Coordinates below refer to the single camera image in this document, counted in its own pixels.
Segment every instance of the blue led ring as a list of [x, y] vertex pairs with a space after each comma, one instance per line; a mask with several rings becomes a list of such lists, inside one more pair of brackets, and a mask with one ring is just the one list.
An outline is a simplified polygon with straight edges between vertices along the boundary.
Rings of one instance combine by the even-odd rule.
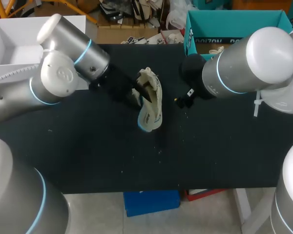
[[42, 187], [43, 187], [43, 195], [42, 195], [42, 202], [41, 202], [41, 205], [40, 205], [40, 209], [39, 209], [39, 211], [38, 211], [38, 214], [37, 214], [37, 216], [36, 216], [36, 218], [35, 218], [33, 224], [30, 226], [30, 228], [29, 228], [28, 231], [26, 232], [26, 234], [31, 234], [32, 231], [34, 230], [34, 228], [36, 227], [36, 225], [38, 224], [39, 219], [40, 219], [40, 217], [41, 217], [41, 215], [42, 215], [42, 212], [43, 212], [43, 209], [44, 209], [45, 199], [46, 199], [46, 186], [45, 186], [44, 178], [43, 178], [43, 176], [41, 175], [41, 173], [40, 173], [36, 168], [34, 168], [34, 169], [38, 172], [38, 174], [39, 174], [39, 176], [40, 176], [40, 178], [41, 178], [41, 181], [42, 181]]
[[274, 195], [274, 200], [275, 200], [275, 206], [276, 206], [276, 208], [277, 208], [278, 214], [279, 214], [279, 216], [280, 216], [282, 222], [283, 222], [284, 225], [288, 228], [288, 230], [293, 234], [292, 229], [288, 226], [288, 224], [287, 224], [286, 221], [283, 219], [283, 217], [282, 217], [282, 215], [281, 215], [281, 213], [280, 213], [280, 211], [279, 211], [279, 207], [278, 207], [278, 204], [277, 204], [277, 193], [275, 193], [275, 195]]
[[41, 102], [41, 103], [43, 103], [43, 104], [45, 104], [45, 105], [56, 105], [56, 104], [59, 104], [59, 102], [57, 102], [57, 103], [47, 103], [47, 102], [44, 102], [44, 101], [40, 100], [40, 99], [35, 95], [35, 93], [34, 93], [34, 91], [33, 91], [33, 88], [32, 88], [32, 86], [31, 86], [32, 79], [33, 79], [33, 78], [30, 78], [30, 80], [29, 80], [29, 89], [30, 89], [32, 95], [34, 96], [34, 98], [35, 98], [36, 100], [38, 100], [39, 102]]
[[223, 53], [223, 52], [221, 52], [221, 54], [219, 55], [218, 60], [217, 60], [217, 65], [216, 65], [216, 71], [217, 71], [217, 75], [218, 75], [219, 81], [220, 81], [221, 84], [222, 84], [226, 89], [228, 89], [230, 92], [233, 92], [233, 93], [235, 93], [235, 94], [246, 94], [246, 93], [239, 93], [239, 92], [236, 92], [236, 91], [230, 89], [230, 88], [227, 87], [227, 86], [223, 83], [223, 81], [221, 80], [220, 75], [219, 75], [219, 71], [218, 71], [218, 63], [219, 63], [219, 59], [220, 59], [220, 56], [222, 55], [222, 53]]
[[74, 65], [76, 65], [77, 63], [79, 63], [80, 60], [82, 60], [82, 58], [84, 57], [84, 55], [86, 54], [87, 50], [89, 49], [90, 45], [91, 45], [92, 41], [90, 39], [90, 41], [88, 42], [88, 45], [86, 47], [86, 49], [83, 51], [83, 53], [79, 56], [79, 58], [74, 62]]

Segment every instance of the red box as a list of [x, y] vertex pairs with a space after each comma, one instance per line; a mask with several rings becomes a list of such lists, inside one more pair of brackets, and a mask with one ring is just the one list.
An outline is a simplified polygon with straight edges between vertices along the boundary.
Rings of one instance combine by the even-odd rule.
[[209, 195], [220, 193], [224, 190], [226, 190], [226, 189], [210, 189], [210, 190], [206, 190], [206, 191], [203, 191], [203, 192], [200, 192], [197, 194], [193, 194], [193, 195], [189, 195], [187, 190], [185, 190], [185, 196], [187, 197], [187, 199], [189, 201], [194, 201], [194, 200], [197, 200], [197, 199], [209, 196]]

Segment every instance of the white cable tie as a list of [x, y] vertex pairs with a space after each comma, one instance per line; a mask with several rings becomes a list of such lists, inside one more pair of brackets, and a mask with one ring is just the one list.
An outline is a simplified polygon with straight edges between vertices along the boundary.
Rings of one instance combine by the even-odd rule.
[[262, 103], [263, 99], [260, 99], [260, 91], [256, 92], [256, 100], [254, 101], [255, 109], [254, 109], [254, 116], [257, 117], [258, 115], [258, 108], [259, 105]]

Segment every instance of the white box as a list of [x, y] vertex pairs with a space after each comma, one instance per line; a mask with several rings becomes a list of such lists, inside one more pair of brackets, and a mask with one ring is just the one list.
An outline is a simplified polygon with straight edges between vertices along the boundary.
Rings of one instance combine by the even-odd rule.
[[[73, 25], [85, 33], [85, 16], [65, 16]], [[0, 19], [0, 76], [17, 69], [40, 63], [43, 49], [36, 37], [49, 17]], [[6, 78], [2, 82], [28, 78], [36, 69], [20, 76]], [[86, 81], [80, 78], [78, 89], [88, 89]]]

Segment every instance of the white table leg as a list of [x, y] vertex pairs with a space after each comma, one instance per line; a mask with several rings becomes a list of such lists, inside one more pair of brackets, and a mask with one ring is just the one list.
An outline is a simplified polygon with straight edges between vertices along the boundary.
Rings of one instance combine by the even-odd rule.
[[255, 234], [267, 218], [269, 218], [274, 191], [275, 188], [267, 189], [263, 198], [251, 213], [245, 189], [235, 190], [234, 196], [240, 215], [242, 234]]

